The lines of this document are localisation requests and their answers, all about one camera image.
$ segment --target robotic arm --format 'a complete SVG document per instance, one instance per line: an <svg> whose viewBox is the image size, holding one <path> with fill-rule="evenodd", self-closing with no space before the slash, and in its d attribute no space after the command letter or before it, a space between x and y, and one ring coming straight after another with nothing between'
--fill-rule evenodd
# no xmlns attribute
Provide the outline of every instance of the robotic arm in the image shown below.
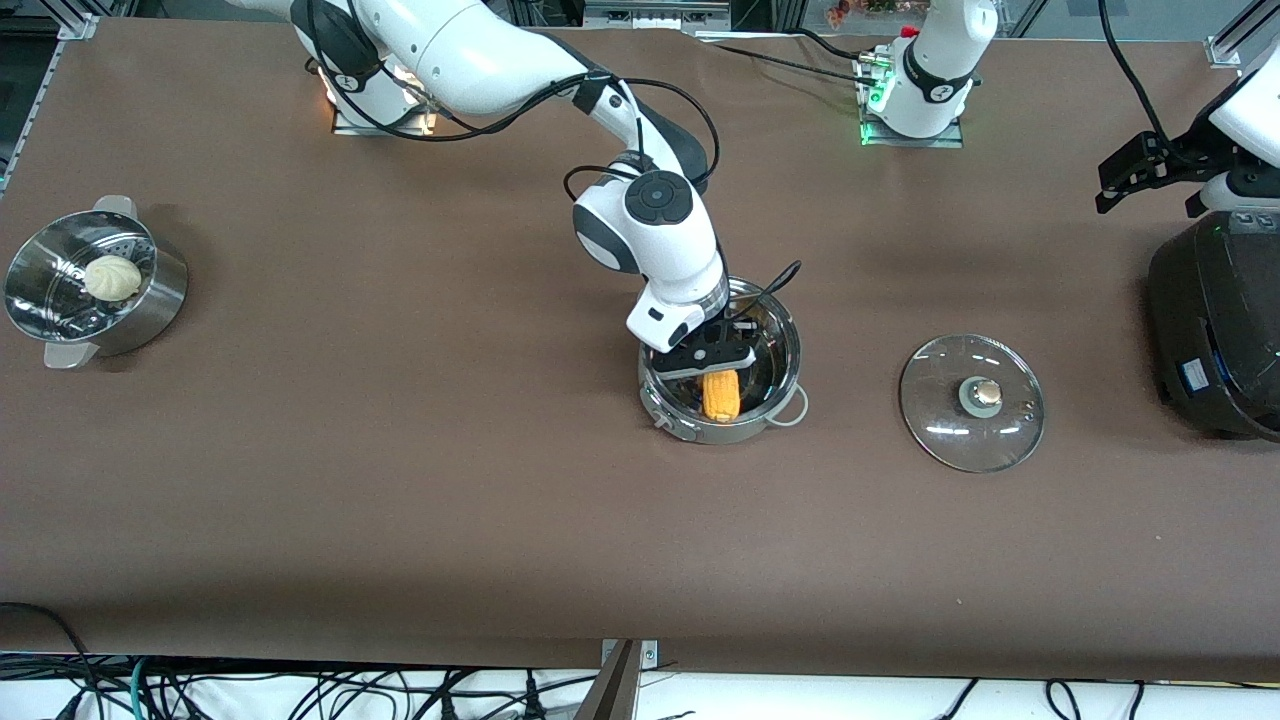
<svg viewBox="0 0 1280 720"><path fill-rule="evenodd" d="M933 0L919 35L876 49L867 109L893 132L928 138L964 113L978 60L998 27L992 0Z"/></svg>
<svg viewBox="0 0 1280 720"><path fill-rule="evenodd" d="M1098 213L1142 190L1201 182L1187 215L1236 208L1280 209L1280 38L1165 146L1134 136L1098 165Z"/></svg>
<svg viewBox="0 0 1280 720"><path fill-rule="evenodd" d="M379 127L412 105L385 59L407 68L433 104L472 117L515 111L581 77L562 96L626 150L575 201L573 229L602 265L646 278L627 328L668 352L727 304L724 264L698 187L707 174L701 145L568 45L503 22L480 0L230 1L288 18L339 111L371 115Z"/></svg>

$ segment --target wire bundle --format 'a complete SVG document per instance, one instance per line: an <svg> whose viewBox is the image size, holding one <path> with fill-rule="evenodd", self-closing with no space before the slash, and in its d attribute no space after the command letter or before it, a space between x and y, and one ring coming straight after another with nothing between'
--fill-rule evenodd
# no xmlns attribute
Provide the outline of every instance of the wire bundle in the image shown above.
<svg viewBox="0 0 1280 720"><path fill-rule="evenodd" d="M595 675L582 675L541 687L527 670L529 680L524 693L512 691L462 691L457 685L480 673L475 667L445 667L444 679L435 687L410 684L407 671L442 670L425 666L385 666L370 664L325 664L335 669L305 670L305 662L276 662L280 666L296 666L297 670L246 675L248 667L260 669L262 662L237 660L188 660L175 657L86 657L81 664L77 656L0 653L0 680L63 679L77 684L79 691L59 714L63 717L76 717L86 694L93 694L101 703L97 711L100 720L106 717L106 705L115 705L136 720L223 720L206 712L192 693L193 687L209 682L264 682L278 678L307 678L315 682L293 706L285 720L301 720L307 716L323 720L338 720L361 698L379 697L390 706L392 720L422 720L434 707L445 711L443 717L457 717L452 710L453 701L503 700L504 702L483 715L493 720L504 711L524 706L525 717L541 717L540 696L564 687L589 683ZM95 678L93 684L84 682L86 666Z"/></svg>
<svg viewBox="0 0 1280 720"><path fill-rule="evenodd" d="M818 35L818 33L815 33L815 32L813 32L810 29L805 29L803 27L794 27L791 29L787 29L786 32L792 33L792 35L801 35L804 37L808 37L809 40L813 40L814 42L817 42L823 50L826 50L831 55L835 55L836 58L840 58L842 60L854 60L854 61L858 60L858 55L859 55L858 53L849 53L846 50L841 50L840 47L836 47L835 45L832 45L831 42L828 42L824 37L822 37L820 35ZM872 78L868 78L868 77L858 77L858 76L851 76L849 73L837 73L837 72L833 72L833 70L824 70L822 68L815 68L813 65L805 65L803 63L792 63L791 60L783 60L782 58L774 58L773 55L764 55L762 53L754 53L751 50L742 50L740 47L730 47L727 45L716 45L716 47L719 47L721 50L723 50L726 53L732 53L735 55L742 55L742 56L746 56L746 58L754 58L756 60L764 60L765 63L773 63L774 65L782 65L782 67L786 67L786 68L794 68L794 69L797 69L797 70L804 70L806 73L813 73L813 74L824 76L824 77L833 77L836 79L844 79L844 81L849 81L849 82L858 83L858 85L876 85L876 81L872 79Z"/></svg>

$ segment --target metal bracket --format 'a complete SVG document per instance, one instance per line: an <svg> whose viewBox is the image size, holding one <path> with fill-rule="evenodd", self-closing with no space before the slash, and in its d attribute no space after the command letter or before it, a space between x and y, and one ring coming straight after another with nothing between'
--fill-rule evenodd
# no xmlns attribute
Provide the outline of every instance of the metal bracket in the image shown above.
<svg viewBox="0 0 1280 720"><path fill-rule="evenodd" d="M403 133L416 135L419 137L435 135L435 120L438 119L438 117L439 115L436 115L430 110L425 110L421 113L410 113L403 120L397 123L394 127L396 129ZM356 118L355 120L352 120L342 111L339 111L337 106L333 109L333 133L358 135L365 137L378 137L387 135L383 131L370 126L361 118Z"/></svg>
<svg viewBox="0 0 1280 720"><path fill-rule="evenodd" d="M604 641L600 643L600 666L609 661L609 653L617 647L618 641ZM640 669L653 670L658 666L658 641L640 641Z"/></svg>
<svg viewBox="0 0 1280 720"><path fill-rule="evenodd" d="M1204 53L1215 68L1238 68L1252 63L1277 32L1280 0L1253 0L1204 41Z"/></svg>
<svg viewBox="0 0 1280 720"><path fill-rule="evenodd" d="M641 665L658 662L658 641L604 641L602 653L604 666L573 720L635 720Z"/></svg>
<svg viewBox="0 0 1280 720"><path fill-rule="evenodd" d="M58 31L58 40L88 40L93 37L97 32L97 15L91 15L88 13L81 14L81 22L73 24L64 24L61 29Z"/></svg>
<svg viewBox="0 0 1280 720"><path fill-rule="evenodd" d="M1226 55L1220 55L1222 49L1217 44L1217 36L1211 35L1204 40L1204 55L1208 58L1208 64L1215 68L1239 68L1240 67L1240 54L1231 50Z"/></svg>

